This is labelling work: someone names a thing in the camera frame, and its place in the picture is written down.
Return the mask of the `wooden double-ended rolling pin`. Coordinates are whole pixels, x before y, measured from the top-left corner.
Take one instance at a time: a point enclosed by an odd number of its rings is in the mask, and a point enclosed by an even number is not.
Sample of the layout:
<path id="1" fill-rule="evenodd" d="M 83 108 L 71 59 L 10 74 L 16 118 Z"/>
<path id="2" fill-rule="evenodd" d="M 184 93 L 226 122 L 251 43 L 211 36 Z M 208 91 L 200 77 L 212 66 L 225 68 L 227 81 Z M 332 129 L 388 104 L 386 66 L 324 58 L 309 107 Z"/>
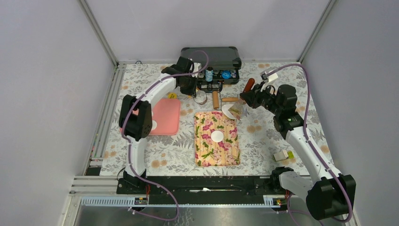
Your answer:
<path id="1" fill-rule="evenodd" d="M 238 97 L 221 97 L 219 91 L 213 91 L 211 95 L 212 95 L 212 105 L 214 110 L 220 110 L 221 103 L 237 102 L 239 99 Z"/>

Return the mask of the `floral yellow tray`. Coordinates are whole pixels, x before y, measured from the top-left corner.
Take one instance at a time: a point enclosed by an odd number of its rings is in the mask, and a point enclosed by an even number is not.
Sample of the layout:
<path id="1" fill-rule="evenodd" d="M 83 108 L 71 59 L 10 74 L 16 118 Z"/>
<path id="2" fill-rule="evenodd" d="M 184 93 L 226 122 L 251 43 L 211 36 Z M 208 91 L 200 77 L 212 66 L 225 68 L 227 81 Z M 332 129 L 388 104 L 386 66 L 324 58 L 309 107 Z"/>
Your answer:
<path id="1" fill-rule="evenodd" d="M 220 111 L 194 114 L 194 157 L 199 167 L 241 163 L 237 123 Z"/>

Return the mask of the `white dough ball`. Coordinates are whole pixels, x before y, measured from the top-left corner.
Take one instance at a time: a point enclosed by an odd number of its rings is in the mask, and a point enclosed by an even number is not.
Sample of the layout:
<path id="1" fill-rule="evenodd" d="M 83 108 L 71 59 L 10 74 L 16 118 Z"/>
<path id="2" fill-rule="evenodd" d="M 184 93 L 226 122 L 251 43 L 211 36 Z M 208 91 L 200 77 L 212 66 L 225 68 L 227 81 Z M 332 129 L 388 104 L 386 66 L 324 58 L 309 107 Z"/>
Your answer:
<path id="1" fill-rule="evenodd" d="M 223 141 L 223 138 L 224 138 L 224 134 L 222 131 L 215 130 L 215 131 L 211 132 L 211 139 L 213 142 L 216 142 L 216 143 L 221 142 L 221 141 Z"/>

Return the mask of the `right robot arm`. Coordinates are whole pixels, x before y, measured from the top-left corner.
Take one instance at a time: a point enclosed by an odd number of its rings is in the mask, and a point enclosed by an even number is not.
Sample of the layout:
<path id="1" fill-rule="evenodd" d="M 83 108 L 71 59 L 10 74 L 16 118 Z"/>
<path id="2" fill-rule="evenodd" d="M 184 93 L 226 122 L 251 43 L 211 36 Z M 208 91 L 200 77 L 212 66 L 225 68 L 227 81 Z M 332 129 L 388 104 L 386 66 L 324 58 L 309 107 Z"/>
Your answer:
<path id="1" fill-rule="evenodd" d="M 296 111 L 295 87 L 284 84 L 275 89 L 272 84 L 278 78 L 276 72 L 263 72 L 261 78 L 260 84 L 241 93 L 240 97 L 249 107 L 263 107 L 274 115 L 275 129 L 293 147 L 311 177 L 309 181 L 292 169 L 279 167 L 272 172 L 271 190 L 276 194 L 288 190 L 301 198 L 315 220 L 346 214 L 346 221 L 349 221 L 353 215 L 354 178 L 343 175 L 314 143 L 304 119 Z"/>

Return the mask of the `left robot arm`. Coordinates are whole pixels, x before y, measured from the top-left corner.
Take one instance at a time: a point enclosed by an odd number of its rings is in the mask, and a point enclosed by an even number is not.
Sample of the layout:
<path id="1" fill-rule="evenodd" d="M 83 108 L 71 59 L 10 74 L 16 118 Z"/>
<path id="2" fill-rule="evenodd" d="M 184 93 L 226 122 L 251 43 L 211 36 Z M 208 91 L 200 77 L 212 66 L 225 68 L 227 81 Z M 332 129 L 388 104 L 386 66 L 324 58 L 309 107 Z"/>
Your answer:
<path id="1" fill-rule="evenodd" d="M 175 88 L 180 88 L 186 95 L 196 96 L 198 74 L 204 69 L 191 58 L 179 57 L 177 63 L 165 67 L 148 88 L 135 96 L 123 97 L 119 126 L 121 136 L 128 144 L 123 180 L 132 192 L 139 194 L 146 187 L 144 151 L 153 128 L 153 105 Z"/>

